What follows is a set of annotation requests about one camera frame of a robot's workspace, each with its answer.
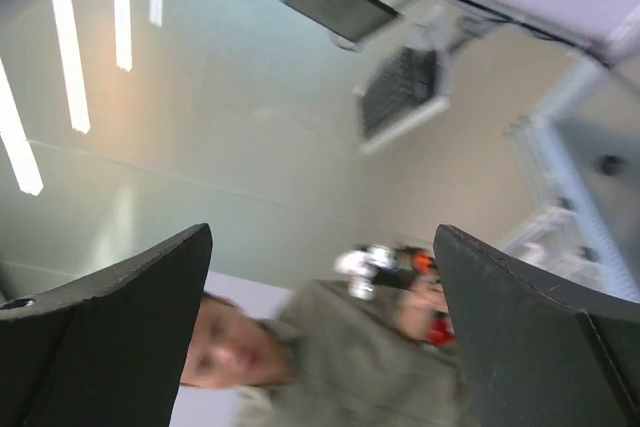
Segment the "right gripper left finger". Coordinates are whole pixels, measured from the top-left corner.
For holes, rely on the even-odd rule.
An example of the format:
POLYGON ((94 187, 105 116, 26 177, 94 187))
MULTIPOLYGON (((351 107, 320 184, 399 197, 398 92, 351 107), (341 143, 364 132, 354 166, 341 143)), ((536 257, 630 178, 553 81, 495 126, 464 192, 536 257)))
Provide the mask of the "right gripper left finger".
POLYGON ((196 224, 3 304, 2 425, 169 425, 212 249, 196 224))

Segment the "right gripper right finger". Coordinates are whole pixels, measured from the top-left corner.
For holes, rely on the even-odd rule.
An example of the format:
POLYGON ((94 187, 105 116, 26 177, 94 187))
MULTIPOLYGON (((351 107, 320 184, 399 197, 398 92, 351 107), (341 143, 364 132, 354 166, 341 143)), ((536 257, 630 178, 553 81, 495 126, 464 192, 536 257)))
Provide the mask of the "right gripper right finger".
POLYGON ((482 425, 638 425, 638 304, 451 225, 433 247, 482 425))

